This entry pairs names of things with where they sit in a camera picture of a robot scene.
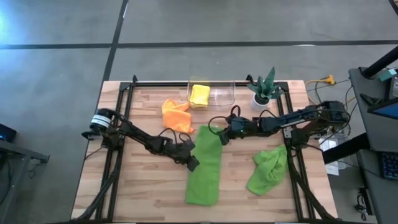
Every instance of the potted plant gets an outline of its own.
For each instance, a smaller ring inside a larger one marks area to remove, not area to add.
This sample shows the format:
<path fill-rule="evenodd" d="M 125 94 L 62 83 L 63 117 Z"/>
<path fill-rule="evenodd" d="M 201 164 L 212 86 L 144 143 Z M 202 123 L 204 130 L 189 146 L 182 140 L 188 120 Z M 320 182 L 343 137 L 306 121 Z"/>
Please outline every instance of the potted plant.
<path fill-rule="evenodd" d="M 251 101 L 251 108 L 253 110 L 263 111 L 267 109 L 271 99 L 276 99 L 282 94 L 279 85 L 274 84 L 274 78 L 275 67 L 271 69 L 265 80 L 259 76 L 257 83 L 248 84 L 249 89 L 254 92 Z"/>

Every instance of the yellow cloth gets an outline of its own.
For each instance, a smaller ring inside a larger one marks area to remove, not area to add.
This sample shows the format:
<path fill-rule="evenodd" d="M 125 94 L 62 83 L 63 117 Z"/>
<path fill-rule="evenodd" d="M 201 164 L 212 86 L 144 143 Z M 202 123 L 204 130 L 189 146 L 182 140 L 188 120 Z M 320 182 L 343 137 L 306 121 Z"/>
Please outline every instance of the yellow cloth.
<path fill-rule="evenodd" d="M 192 108 L 207 107 L 210 96 L 210 87 L 204 85 L 194 85 L 192 87 L 191 98 L 189 99 Z"/>
<path fill-rule="evenodd" d="M 167 99 L 162 105 L 163 126 L 182 133 L 192 133 L 192 116 L 185 112 L 188 107 L 188 103 L 179 105 L 177 102 Z"/>

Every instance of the white pot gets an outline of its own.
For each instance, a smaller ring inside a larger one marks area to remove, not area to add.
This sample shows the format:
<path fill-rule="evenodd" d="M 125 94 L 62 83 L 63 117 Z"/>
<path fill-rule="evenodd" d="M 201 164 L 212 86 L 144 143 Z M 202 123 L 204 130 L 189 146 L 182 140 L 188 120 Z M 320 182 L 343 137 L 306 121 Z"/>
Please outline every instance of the white pot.
<path fill-rule="evenodd" d="M 250 102 L 251 108 L 254 111 L 258 111 L 258 112 L 268 109 L 268 105 L 269 105 L 269 102 L 271 102 L 271 100 L 269 100 L 268 103 L 262 105 L 262 104 L 259 104 L 256 102 L 256 100 L 254 99 L 255 96 L 256 96 L 256 94 L 253 94 L 253 98 L 251 99 L 251 102 Z"/>

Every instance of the orange cloth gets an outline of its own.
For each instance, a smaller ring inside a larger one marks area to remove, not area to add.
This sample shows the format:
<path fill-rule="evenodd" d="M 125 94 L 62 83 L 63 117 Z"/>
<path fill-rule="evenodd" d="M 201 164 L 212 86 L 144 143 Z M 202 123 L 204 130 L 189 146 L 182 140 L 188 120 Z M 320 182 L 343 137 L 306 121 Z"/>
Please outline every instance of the orange cloth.
<path fill-rule="evenodd" d="M 163 126 L 182 133 L 192 133 L 192 116 L 185 112 L 188 108 L 188 103 L 179 105 L 177 102 L 167 99 L 162 105 Z"/>

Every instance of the desk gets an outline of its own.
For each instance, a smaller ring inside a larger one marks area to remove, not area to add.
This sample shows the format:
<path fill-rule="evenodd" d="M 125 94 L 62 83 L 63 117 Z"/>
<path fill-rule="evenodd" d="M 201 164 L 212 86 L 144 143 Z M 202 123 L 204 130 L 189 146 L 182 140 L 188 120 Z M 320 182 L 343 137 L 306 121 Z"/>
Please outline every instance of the desk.
<path fill-rule="evenodd" d="M 397 151 L 398 120 L 368 113 L 368 105 L 360 97 L 360 94 L 364 93 L 371 97 L 383 98 L 385 83 L 380 82 L 378 78 L 373 80 L 364 78 L 358 69 L 351 69 L 349 77 L 366 130 L 363 134 L 368 139 L 369 148 L 366 149 L 374 150 L 359 151 L 357 153 L 359 163 L 361 167 L 381 175 L 379 159 L 375 151 Z M 366 171 L 364 171 L 364 176 L 378 224 L 397 223 L 398 184 Z"/>
<path fill-rule="evenodd" d="M 303 81 L 288 81 L 294 110 L 308 105 Z M 115 108 L 120 82 L 104 82 L 99 98 L 99 108 Z M 186 101 L 187 87 L 135 87 L 129 119 L 134 125 L 152 135 L 164 129 L 161 106 L 170 98 Z M 236 87 L 235 105 L 242 115 L 258 116 L 250 108 L 252 92 L 247 87 Z M 278 114 L 277 103 L 270 110 Z M 228 111 L 189 111 L 195 130 L 207 125 L 210 118 L 226 116 Z M 221 159 L 220 196 L 213 207 L 187 205 L 185 186 L 187 168 L 175 164 L 167 157 L 155 156 L 144 147 L 126 139 L 120 173 L 114 222 L 292 222 L 297 221 L 289 174 L 283 183 L 264 196 L 255 196 L 245 189 L 255 165 L 252 156 L 260 150 L 271 150 L 283 144 L 281 133 L 269 138 L 244 138 L 224 146 Z M 100 147 L 99 141 L 89 143 L 87 153 Z M 83 213 L 98 193 L 103 175 L 106 151 L 100 151 L 85 161 L 81 173 L 72 218 Z M 303 150 L 310 188 L 327 211 L 337 217 L 333 196 L 323 163 L 322 154 L 314 149 Z M 300 192 L 303 210 L 305 199 Z"/>

